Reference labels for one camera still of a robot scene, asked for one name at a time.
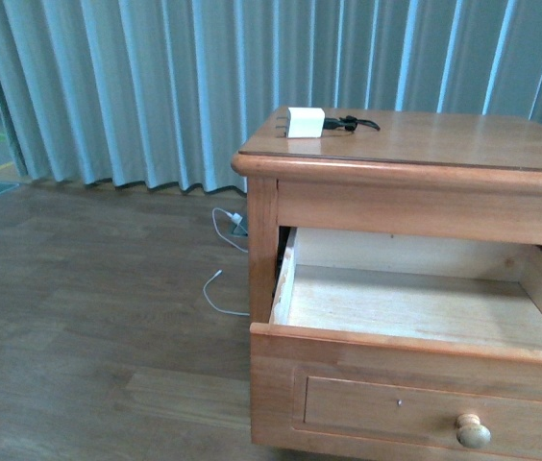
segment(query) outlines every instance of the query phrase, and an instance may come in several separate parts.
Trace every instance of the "curtain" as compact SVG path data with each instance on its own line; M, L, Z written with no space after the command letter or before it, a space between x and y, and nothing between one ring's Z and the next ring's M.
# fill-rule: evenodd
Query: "curtain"
M244 189L280 105L542 123L542 1L0 0L21 173Z

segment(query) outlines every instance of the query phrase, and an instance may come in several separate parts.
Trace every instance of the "drawer front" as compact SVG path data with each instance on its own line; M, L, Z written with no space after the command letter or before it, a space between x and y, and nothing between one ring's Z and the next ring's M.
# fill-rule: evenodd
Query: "drawer front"
M491 434L481 452L542 455L542 402L440 392L320 376L305 379L302 430L459 449L456 422L476 415Z
M256 443L378 461L542 460L542 352L252 325ZM491 442L467 449L476 414Z

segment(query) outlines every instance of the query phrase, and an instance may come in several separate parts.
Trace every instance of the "wooden knob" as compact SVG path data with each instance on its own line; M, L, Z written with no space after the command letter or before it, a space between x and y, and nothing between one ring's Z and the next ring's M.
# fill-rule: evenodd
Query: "wooden knob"
M456 427L456 439L467 449L481 449L491 442L491 432L480 424L477 415L459 416Z

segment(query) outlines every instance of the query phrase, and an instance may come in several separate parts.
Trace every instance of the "wooden nightstand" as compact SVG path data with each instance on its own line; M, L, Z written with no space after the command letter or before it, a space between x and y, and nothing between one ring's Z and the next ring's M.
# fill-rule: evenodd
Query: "wooden nightstand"
M233 160L248 178L254 442L542 460L542 126L327 110L382 130L288 140L284 112Z

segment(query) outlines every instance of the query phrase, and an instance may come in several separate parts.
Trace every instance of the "wooden floor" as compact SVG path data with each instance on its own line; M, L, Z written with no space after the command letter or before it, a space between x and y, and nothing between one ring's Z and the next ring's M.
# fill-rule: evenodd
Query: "wooden floor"
M243 198L22 185L0 196L0 460L331 460L249 441Z

